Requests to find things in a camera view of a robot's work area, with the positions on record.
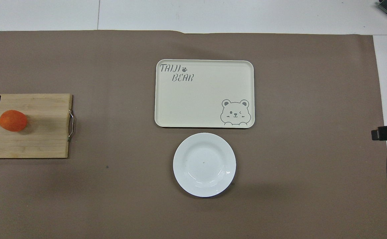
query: bear illustration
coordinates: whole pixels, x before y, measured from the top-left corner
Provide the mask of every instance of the bear illustration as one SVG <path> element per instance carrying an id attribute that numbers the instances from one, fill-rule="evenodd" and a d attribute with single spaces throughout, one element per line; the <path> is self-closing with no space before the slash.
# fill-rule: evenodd
<path id="1" fill-rule="evenodd" d="M 247 100 L 241 100 L 240 102 L 223 100 L 221 104 L 223 112 L 220 118 L 224 125 L 247 125 L 251 120 L 251 115 L 248 111 L 249 102 Z"/>

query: brown table mat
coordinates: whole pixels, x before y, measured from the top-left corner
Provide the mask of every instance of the brown table mat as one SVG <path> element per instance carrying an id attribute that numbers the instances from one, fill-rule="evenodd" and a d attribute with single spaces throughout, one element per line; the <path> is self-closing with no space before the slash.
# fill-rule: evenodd
<path id="1" fill-rule="evenodd" d="M 161 59 L 250 61 L 253 127 L 158 127 Z M 73 94 L 78 121 L 68 159 L 0 159 L 0 238 L 387 238 L 372 36 L 0 32 L 0 94 L 14 93 Z M 237 161 L 207 199 L 172 172 L 199 132 Z"/>

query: metal handle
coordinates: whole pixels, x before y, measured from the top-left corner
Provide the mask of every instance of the metal handle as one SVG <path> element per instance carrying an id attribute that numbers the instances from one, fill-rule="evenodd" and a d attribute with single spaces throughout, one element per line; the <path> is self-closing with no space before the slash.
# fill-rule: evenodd
<path id="1" fill-rule="evenodd" d="M 71 129 L 71 133 L 66 138 L 66 141 L 68 141 L 68 142 L 71 141 L 71 137 L 72 137 L 72 135 L 74 134 L 74 131 L 75 131 L 75 116 L 72 114 L 72 110 L 69 110 L 69 115 L 70 115 L 70 118 L 72 118 L 72 129 Z"/>

